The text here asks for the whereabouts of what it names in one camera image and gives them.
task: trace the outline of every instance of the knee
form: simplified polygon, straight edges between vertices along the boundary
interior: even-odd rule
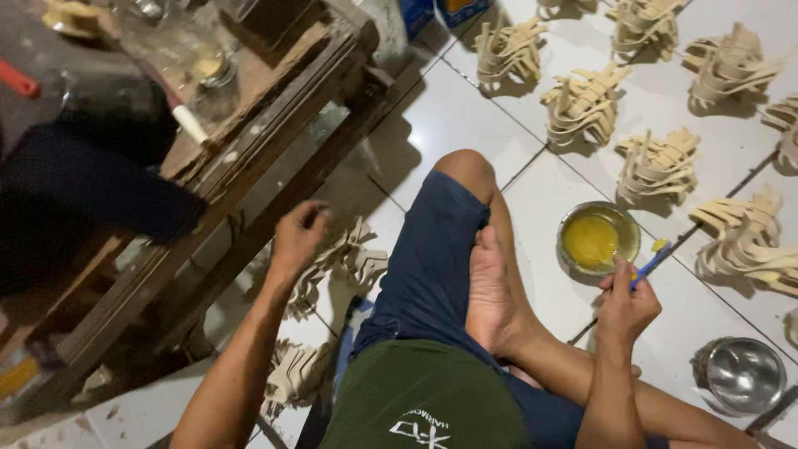
[[[434,168],[457,180],[468,178],[490,185],[496,183],[491,163],[473,149],[458,149],[449,153],[438,159]]]

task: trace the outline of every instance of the bare foot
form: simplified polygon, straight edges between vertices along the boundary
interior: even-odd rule
[[[516,303],[510,297],[504,258],[493,226],[476,234],[468,271],[471,288],[465,330],[486,351],[501,357],[500,340],[516,311]]]

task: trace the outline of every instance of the blue brush handle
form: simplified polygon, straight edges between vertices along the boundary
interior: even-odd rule
[[[630,292],[633,292],[633,291],[634,291],[634,288],[635,288],[635,287],[637,287],[637,285],[638,285],[638,282],[640,281],[640,279],[642,279],[644,276],[646,276],[646,275],[647,275],[647,274],[648,274],[648,273],[651,271],[651,269],[652,269],[652,268],[653,268],[653,267],[654,267],[654,266],[655,266],[655,265],[656,265],[656,264],[657,264],[657,263],[658,263],[658,262],[659,262],[659,261],[660,261],[660,260],[661,260],[663,257],[665,257],[665,256],[668,254],[668,250],[669,250],[669,249],[670,249],[670,242],[669,242],[668,244],[666,244],[664,248],[662,248],[662,249],[660,249],[659,251],[657,251],[657,254],[655,254],[655,255],[654,255],[654,258],[653,258],[653,259],[651,259],[651,262],[649,262],[649,263],[648,263],[648,264],[646,264],[646,265],[645,265],[643,268],[640,268],[640,269],[638,270],[638,277],[637,277],[637,278],[635,278],[634,280],[632,280],[632,283],[631,283],[631,284],[629,284],[629,291],[630,291]]]

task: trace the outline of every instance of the red handle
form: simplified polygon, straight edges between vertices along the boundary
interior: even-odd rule
[[[21,74],[2,59],[0,59],[0,81],[23,97],[36,98],[39,95],[39,83]]]

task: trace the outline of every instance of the printed logo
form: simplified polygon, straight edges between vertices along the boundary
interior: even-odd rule
[[[418,423],[410,423],[408,421],[397,421],[390,432],[397,435],[405,435],[416,439],[416,443],[424,444],[428,449],[448,449],[446,446],[440,444],[441,441],[451,438],[451,436],[438,436],[439,429],[448,429],[448,424],[438,421],[433,418],[427,411],[416,409],[408,411],[405,415],[419,415],[427,420],[429,423],[429,432],[419,432]]]

